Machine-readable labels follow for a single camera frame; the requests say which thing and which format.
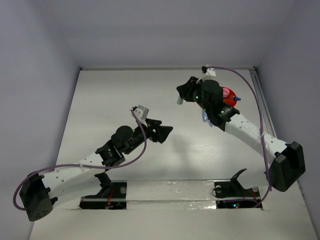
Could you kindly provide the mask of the green transparent pen cap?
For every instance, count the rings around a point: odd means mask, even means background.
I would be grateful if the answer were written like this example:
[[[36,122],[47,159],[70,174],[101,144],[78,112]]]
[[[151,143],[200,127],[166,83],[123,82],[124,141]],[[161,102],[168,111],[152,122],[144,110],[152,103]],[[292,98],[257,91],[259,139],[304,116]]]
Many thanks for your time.
[[[184,100],[179,96],[178,99],[177,99],[177,104],[178,105],[182,105],[184,102]]]

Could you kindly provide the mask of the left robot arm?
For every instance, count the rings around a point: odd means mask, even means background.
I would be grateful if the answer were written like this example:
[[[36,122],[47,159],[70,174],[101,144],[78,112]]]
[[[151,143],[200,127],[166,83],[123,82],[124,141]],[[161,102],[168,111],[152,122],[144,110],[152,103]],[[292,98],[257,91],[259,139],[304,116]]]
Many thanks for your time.
[[[149,118],[135,129],[123,125],[103,146],[79,162],[30,173],[17,192],[28,220],[38,221],[54,208],[76,198],[108,198],[113,183],[107,171],[126,167],[125,156],[139,146],[145,151],[147,141],[164,143],[173,129]]]

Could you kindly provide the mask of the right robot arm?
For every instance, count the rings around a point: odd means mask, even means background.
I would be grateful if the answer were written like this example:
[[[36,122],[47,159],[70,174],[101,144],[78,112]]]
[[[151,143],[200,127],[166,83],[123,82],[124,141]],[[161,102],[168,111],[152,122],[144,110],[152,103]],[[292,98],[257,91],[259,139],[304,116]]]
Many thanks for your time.
[[[217,81],[191,77],[176,89],[182,100],[197,103],[211,124],[266,157],[268,169],[256,169],[249,173],[242,169],[231,178],[230,190],[235,196],[242,196],[248,189],[262,186],[272,186],[285,192],[305,173],[302,146],[296,141],[287,143],[261,133],[260,128],[227,104],[232,92],[221,87]]]

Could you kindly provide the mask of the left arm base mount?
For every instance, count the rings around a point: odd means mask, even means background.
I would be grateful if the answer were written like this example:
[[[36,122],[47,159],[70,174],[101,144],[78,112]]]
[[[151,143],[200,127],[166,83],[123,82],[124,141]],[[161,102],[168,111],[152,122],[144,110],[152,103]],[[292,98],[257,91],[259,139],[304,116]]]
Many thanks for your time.
[[[83,196],[79,207],[83,210],[126,210],[127,181],[111,181],[106,172],[94,175],[100,182],[97,194]]]

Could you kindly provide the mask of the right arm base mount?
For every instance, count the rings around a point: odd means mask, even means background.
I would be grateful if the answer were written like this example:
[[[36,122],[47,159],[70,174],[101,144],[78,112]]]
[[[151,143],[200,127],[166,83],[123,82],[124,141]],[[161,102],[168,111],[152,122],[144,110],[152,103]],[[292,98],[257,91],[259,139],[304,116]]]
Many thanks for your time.
[[[260,193],[254,193],[252,188],[244,189],[238,181],[238,177],[246,170],[239,170],[229,180],[214,182],[211,194],[217,199],[218,209],[262,208]]]

